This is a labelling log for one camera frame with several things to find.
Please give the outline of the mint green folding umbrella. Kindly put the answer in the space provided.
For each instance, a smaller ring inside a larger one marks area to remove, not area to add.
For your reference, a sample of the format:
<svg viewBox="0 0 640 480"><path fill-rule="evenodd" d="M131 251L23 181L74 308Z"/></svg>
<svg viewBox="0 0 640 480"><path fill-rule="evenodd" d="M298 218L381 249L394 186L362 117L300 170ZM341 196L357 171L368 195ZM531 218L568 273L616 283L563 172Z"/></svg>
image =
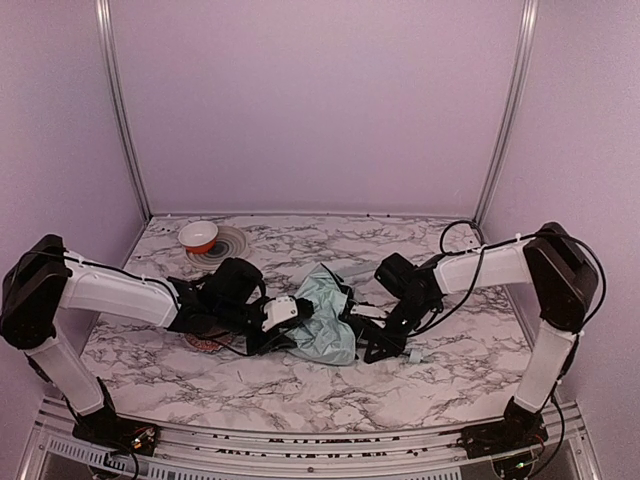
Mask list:
<svg viewBox="0 0 640 480"><path fill-rule="evenodd" d="M408 328L411 333L418 328L427 312L441 306L423 298L417 292L417 286L417 283L412 283L405 297L391 311L385 311L388 314L385 327ZM357 334L365 325L372 323L349 318L347 313L353 305L372 304L358 302L353 287L322 263L316 264L304 277L295 298L311 301L314 314L288 333L288 337L296 342L291 353L327 365L352 364L356 360L358 345L363 343Z"/></svg>

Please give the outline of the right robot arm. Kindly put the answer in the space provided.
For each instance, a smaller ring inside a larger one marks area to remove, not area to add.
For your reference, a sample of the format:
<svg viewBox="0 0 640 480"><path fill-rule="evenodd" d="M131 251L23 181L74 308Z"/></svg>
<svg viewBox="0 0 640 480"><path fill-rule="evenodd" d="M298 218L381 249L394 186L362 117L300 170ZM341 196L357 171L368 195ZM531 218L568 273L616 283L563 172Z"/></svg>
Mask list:
<svg viewBox="0 0 640 480"><path fill-rule="evenodd" d="M371 364L400 356L413 334L439 325L446 296L468 298L478 288L529 284L541 323L534 349L502 419L464 428L459 445L470 459L546 441L542 411L569 370L586 324L606 294L604 269L595 253L557 222L493 245L459 252L442 250L421 265L398 253L385 258L375 279L397 299L390 313L350 304L343 313L366 343Z"/></svg>

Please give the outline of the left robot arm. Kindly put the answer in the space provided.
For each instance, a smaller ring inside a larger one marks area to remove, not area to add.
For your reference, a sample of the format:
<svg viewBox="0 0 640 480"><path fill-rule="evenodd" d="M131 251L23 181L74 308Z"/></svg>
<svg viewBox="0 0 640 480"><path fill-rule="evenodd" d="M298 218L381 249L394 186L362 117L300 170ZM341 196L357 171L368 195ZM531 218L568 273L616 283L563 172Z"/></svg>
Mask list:
<svg viewBox="0 0 640 480"><path fill-rule="evenodd" d="M268 297L262 273L241 258L227 258L196 280L159 279L86 260L67 250L61 237L44 236L3 280L1 336L63 394L74 437L144 456L154 453L158 426L117 413L103 381L57 326L61 309L138 320L212 342L240 335L247 356L290 347L287 332L314 312L308 300Z"/></svg>

